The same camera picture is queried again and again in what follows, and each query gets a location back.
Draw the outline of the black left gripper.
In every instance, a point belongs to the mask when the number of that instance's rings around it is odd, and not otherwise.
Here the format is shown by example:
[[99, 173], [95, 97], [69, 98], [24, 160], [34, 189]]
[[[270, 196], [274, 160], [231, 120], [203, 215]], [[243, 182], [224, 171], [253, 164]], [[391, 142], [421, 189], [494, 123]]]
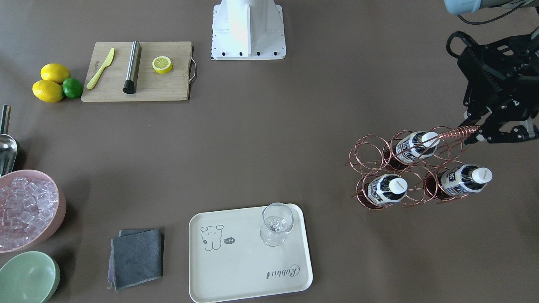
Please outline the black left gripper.
[[479, 44], [458, 31], [465, 44], [457, 64], [468, 80], [463, 104], [467, 117], [461, 126], [483, 124], [464, 144], [491, 144], [538, 139], [533, 119], [538, 115], [538, 30]]

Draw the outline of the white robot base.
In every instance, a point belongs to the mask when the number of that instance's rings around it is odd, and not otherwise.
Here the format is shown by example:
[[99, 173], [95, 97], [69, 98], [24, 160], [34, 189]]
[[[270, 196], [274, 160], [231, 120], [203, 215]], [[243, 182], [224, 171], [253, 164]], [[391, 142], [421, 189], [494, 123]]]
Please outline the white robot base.
[[212, 60], [286, 57], [283, 8], [273, 0], [222, 0], [212, 12]]

